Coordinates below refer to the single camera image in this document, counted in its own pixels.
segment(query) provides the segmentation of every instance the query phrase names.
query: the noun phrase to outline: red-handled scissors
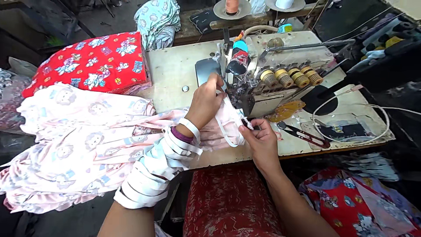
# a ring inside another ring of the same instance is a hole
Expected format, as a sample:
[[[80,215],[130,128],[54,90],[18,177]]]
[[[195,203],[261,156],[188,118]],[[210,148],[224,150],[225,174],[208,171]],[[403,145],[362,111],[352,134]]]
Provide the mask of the red-handled scissors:
[[[284,121],[281,121],[281,122],[277,123],[276,126],[280,129],[284,130],[285,132],[293,135],[294,137],[298,137],[300,139],[303,139],[304,141],[315,144],[315,145],[317,145],[321,148],[329,148],[330,147],[330,143],[328,141],[322,140],[318,137],[315,137],[315,136],[313,136],[313,135],[311,135],[307,132],[299,130],[296,127],[287,125]]]

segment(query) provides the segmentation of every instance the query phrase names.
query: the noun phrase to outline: purple bracelet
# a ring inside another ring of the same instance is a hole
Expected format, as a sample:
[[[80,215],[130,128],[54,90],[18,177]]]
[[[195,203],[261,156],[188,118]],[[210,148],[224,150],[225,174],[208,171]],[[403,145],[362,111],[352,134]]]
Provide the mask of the purple bracelet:
[[[185,136],[183,134],[181,134],[179,131],[177,131],[176,127],[171,127],[171,132],[173,133],[174,137],[176,137],[177,139],[185,142],[185,143],[190,143],[193,141],[192,137],[188,137]]]

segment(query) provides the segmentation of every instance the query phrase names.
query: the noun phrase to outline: hand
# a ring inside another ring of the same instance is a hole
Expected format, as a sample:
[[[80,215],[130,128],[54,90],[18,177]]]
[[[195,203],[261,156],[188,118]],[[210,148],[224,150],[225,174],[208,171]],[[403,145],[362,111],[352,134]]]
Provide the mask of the hand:
[[[278,142],[266,119],[253,119],[251,125],[261,130],[251,131],[240,126],[239,131],[251,147],[253,161],[265,178],[270,174],[283,172],[278,158]]]
[[[215,117],[226,96],[223,92],[216,95],[216,88],[218,87],[222,91],[221,86],[223,85],[221,77],[212,73],[209,75],[208,81],[199,86],[193,94],[192,104],[185,118],[192,122],[197,129],[200,130]],[[193,137],[193,133],[182,124],[177,125],[176,129],[185,136]]]

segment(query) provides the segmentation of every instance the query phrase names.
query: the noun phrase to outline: red fabric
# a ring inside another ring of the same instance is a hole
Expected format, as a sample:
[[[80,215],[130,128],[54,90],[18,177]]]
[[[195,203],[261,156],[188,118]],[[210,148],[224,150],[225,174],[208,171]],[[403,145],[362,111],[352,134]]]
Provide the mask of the red fabric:
[[[53,54],[38,68],[23,97],[54,85],[71,84],[83,90],[121,94],[145,83],[140,32],[126,32],[84,40]]]
[[[252,163],[193,175],[184,237],[279,237],[281,221]]]
[[[350,174],[338,168],[330,167],[305,180],[299,190],[305,191],[316,210],[341,237],[382,237],[382,233],[368,228],[374,216],[364,201],[364,197],[355,187],[358,182],[370,192],[383,197],[369,186],[353,179]],[[409,232],[411,236],[420,236],[419,229]]]

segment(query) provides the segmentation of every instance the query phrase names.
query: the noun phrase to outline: wooden table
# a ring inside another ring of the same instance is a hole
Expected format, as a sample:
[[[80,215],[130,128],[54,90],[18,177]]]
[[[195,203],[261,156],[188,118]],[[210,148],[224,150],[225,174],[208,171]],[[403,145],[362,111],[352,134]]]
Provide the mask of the wooden table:
[[[212,29],[223,29],[224,27],[229,28],[230,36],[237,36],[242,29],[247,29],[255,25],[267,25],[269,21],[275,19],[285,19],[297,16],[306,16],[310,13],[311,16],[315,16],[320,13],[324,7],[325,0],[320,0],[319,3],[306,4],[305,7],[296,12],[276,12],[268,9],[265,13],[259,13],[256,15],[247,15],[238,20],[218,20],[211,22],[210,26]],[[184,11],[180,13],[181,29],[174,35],[174,46],[193,44],[198,42],[206,42],[211,40],[220,40],[224,38],[222,30],[215,31],[212,33],[201,35],[196,27],[190,22],[190,16],[198,14],[213,7],[204,8],[200,10]]]
[[[291,34],[291,37],[296,36],[295,32],[292,32]],[[218,42],[222,43],[222,40],[150,51],[147,54],[147,60],[153,86],[139,92],[138,96],[153,99],[157,113],[190,106],[193,93],[195,89],[197,89],[195,63],[198,60],[209,58],[209,54],[217,50],[216,43]],[[294,40],[291,40],[287,45],[290,44],[294,44]],[[345,73],[339,68],[325,77],[322,85],[330,87],[343,80],[344,77]],[[188,86],[189,91],[182,92],[181,88],[183,86]],[[350,87],[351,85],[341,89],[338,93],[348,90]],[[338,98],[338,107],[331,114],[339,115],[353,113],[356,116],[369,116],[375,122],[377,130],[381,131],[385,128],[385,123],[373,108],[355,105],[357,103],[367,103],[367,100],[359,91],[344,94]],[[285,122],[288,125],[300,128],[300,123],[311,121],[310,116],[311,114],[300,111],[294,114],[294,118],[286,119]],[[381,145],[395,139],[393,133],[389,131],[381,139],[367,145],[354,146],[332,142],[330,148],[313,150],[308,142],[293,137],[284,131],[280,131],[274,124],[272,127],[275,131],[280,132],[283,138],[282,141],[278,141],[278,154],[280,159],[360,149],[368,146]],[[214,152],[205,151],[200,158],[196,157],[191,162],[191,168],[202,168],[250,159],[250,150],[247,145],[238,146],[236,148],[225,148]]]

